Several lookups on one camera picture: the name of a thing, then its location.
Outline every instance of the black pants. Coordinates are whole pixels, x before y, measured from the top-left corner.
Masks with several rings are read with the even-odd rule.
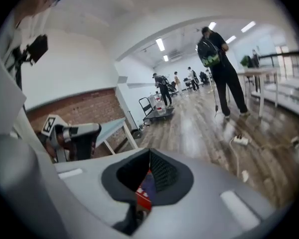
[[[197,89],[199,90],[199,85],[195,82],[195,80],[191,80],[191,84],[193,86],[193,90],[196,90],[195,86],[197,87]]]
[[[226,84],[228,85],[230,92],[233,94],[234,100],[240,112],[247,112],[244,93],[241,89],[238,75],[226,56],[222,58],[222,64],[217,65],[217,67],[215,66],[212,69],[212,74],[217,86],[220,106],[223,114],[225,116],[228,116],[230,114],[230,110],[227,106],[226,100]]]
[[[160,93],[161,93],[161,95],[163,97],[165,105],[167,106],[166,96],[167,96],[167,98],[169,100],[169,103],[171,104],[171,97],[170,97],[170,94],[168,92],[168,88],[166,86],[160,88]]]

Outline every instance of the ceiling light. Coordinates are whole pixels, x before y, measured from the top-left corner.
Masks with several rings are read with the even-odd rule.
[[[252,28],[256,23],[254,21],[251,21],[247,26],[245,26],[241,31],[245,33],[248,29]]]
[[[156,43],[157,43],[160,51],[164,51],[165,50],[165,47],[164,47],[164,44],[163,44],[163,40],[161,38],[157,39]]]
[[[208,28],[209,28],[210,30],[213,30],[214,27],[215,27],[215,25],[216,25],[216,22],[210,22]]]
[[[230,37],[227,41],[226,41],[226,43],[231,43],[233,40],[235,40],[236,39],[236,36],[235,35],[233,35],[232,37]]]

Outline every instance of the red brick wall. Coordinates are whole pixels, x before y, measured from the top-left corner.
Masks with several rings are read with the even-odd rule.
[[[105,123],[125,117],[114,89],[93,91],[64,98],[27,112],[27,117],[33,129],[41,131],[49,114],[59,115],[70,124]],[[112,149],[115,149],[125,138],[124,131],[119,129],[108,139],[108,143]],[[102,144],[95,150],[94,156],[105,155],[110,155],[110,152]]]

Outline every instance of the power strip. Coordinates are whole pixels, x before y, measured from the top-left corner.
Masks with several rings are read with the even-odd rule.
[[[235,143],[238,143],[238,144],[240,144],[240,145],[244,145],[244,146],[246,146],[246,145],[249,144],[249,139],[243,137],[243,136],[240,134],[240,135],[235,136],[235,138],[234,138],[234,142],[235,142]]]

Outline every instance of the shoe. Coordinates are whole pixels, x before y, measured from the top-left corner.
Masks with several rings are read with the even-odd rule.
[[[245,113],[240,113],[240,116],[244,116],[244,117],[247,117],[249,115],[250,115],[249,111],[246,111]]]

